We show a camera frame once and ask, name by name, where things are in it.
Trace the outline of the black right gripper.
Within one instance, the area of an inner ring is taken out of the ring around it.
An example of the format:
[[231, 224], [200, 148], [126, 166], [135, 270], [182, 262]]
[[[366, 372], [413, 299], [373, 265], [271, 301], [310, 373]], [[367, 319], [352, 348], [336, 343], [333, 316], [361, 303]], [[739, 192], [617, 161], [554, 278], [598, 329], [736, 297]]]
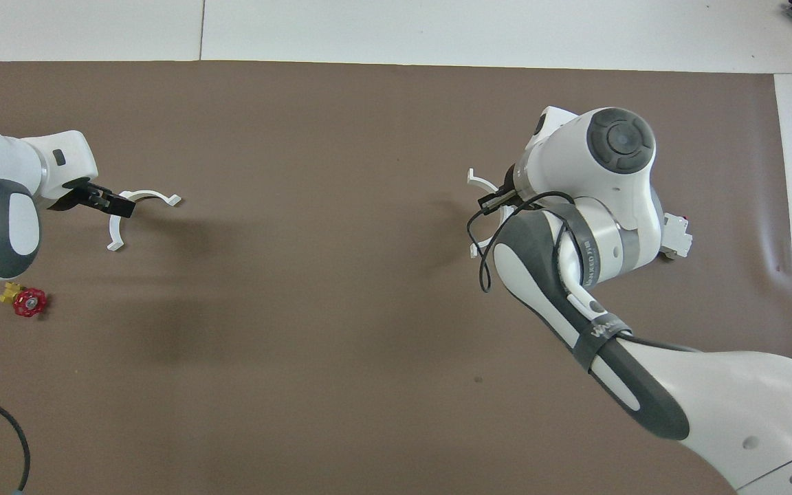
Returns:
[[480, 209], [499, 209], [503, 204], [519, 204], [520, 195], [514, 182], [516, 164], [512, 164], [504, 175], [504, 193], [496, 192], [484, 195], [478, 200]]

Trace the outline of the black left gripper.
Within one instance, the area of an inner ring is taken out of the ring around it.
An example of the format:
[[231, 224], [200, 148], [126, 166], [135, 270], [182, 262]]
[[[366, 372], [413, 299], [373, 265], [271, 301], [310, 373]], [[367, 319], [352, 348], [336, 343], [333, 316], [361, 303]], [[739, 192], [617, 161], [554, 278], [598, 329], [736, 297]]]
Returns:
[[100, 187], [84, 179], [76, 180], [76, 187], [54, 201], [46, 210], [66, 211], [76, 206], [87, 206], [99, 211], [108, 211], [110, 215], [116, 217], [132, 217], [136, 202], [129, 200], [122, 195], [112, 195], [112, 191]]

